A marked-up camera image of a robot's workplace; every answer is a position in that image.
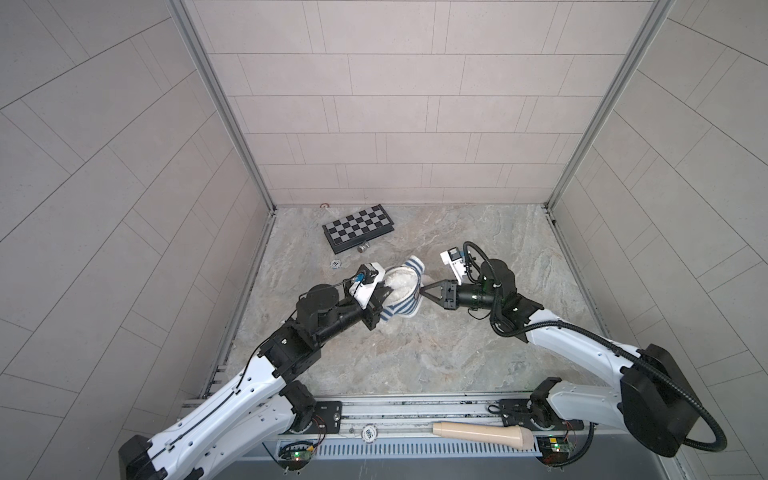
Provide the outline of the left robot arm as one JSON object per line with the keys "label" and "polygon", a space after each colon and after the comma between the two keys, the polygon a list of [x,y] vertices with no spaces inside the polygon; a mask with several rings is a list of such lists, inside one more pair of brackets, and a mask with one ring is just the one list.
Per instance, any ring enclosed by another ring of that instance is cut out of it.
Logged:
{"label": "left robot arm", "polygon": [[[361,305],[355,294],[368,294]],[[320,284],[256,347],[246,366],[187,416],[151,438],[119,449],[123,479],[212,479],[263,440],[309,426],[316,401],[299,376],[322,347],[358,322],[374,329],[391,288]]]}

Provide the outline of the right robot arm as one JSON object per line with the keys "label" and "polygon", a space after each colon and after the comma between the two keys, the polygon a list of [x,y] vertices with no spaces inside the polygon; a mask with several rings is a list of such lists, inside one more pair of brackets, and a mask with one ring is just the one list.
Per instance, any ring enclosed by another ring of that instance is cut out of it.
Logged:
{"label": "right robot arm", "polygon": [[541,430],[571,421],[608,425],[665,457],[681,446],[707,450],[727,442],[669,352],[616,343],[563,320],[520,294],[501,260],[483,263],[475,280],[441,280],[420,293],[445,310],[484,310],[497,335],[551,350],[603,381],[594,387],[544,380],[527,405],[531,424]]}

